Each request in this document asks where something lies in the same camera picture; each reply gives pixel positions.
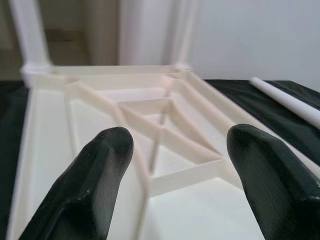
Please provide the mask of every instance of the white tray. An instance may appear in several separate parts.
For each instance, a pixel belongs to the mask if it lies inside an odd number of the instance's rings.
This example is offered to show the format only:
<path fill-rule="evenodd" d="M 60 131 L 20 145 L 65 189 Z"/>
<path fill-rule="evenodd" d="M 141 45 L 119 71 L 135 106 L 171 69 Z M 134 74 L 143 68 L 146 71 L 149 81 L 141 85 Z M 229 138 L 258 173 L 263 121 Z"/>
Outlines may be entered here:
<path fill-rule="evenodd" d="M 57 67 L 29 92 L 8 240 L 17 240 L 82 147 L 123 126 L 134 154 L 108 240 L 264 239 L 228 157 L 239 123 L 277 136 L 191 71 Z M 289 147 L 319 177 L 308 158 Z"/>

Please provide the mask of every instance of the white cylindrical rod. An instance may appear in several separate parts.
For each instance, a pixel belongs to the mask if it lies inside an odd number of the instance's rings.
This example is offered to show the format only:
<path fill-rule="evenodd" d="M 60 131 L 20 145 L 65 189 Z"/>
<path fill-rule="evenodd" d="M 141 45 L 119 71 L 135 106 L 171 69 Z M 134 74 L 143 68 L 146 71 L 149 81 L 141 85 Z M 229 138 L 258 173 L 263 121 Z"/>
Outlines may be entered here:
<path fill-rule="evenodd" d="M 201 0 L 189 0 L 189 13 L 186 17 L 184 32 L 182 35 L 181 47 L 178 52 L 176 65 L 181 68 L 189 68 L 189 54 L 194 40 L 194 29 L 198 16 L 199 4 Z"/>
<path fill-rule="evenodd" d="M 23 57 L 23 71 L 52 69 L 37 0 L 10 0 L 10 8 Z"/>
<path fill-rule="evenodd" d="M 250 83 L 320 130 L 320 111 L 257 77 L 251 78 Z"/>

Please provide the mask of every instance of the white pole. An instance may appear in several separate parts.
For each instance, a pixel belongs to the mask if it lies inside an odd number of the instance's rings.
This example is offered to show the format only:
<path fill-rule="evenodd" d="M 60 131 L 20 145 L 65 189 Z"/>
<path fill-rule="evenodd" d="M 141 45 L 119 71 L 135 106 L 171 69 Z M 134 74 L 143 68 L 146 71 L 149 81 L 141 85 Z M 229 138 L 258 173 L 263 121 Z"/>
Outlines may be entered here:
<path fill-rule="evenodd" d="M 320 130 L 320 111 L 257 77 L 251 78 L 250 83 Z"/>
<path fill-rule="evenodd" d="M 182 35 L 182 43 L 178 53 L 176 66 L 181 69 L 190 69 L 188 64 L 189 54 L 194 40 L 194 29 L 198 16 L 199 3 L 201 0 L 189 0 L 189 13 L 186 19 L 184 33 Z"/>
<path fill-rule="evenodd" d="M 24 61 L 22 72 L 50 71 L 53 65 L 48 55 L 38 1 L 10 0 L 9 3 Z"/>

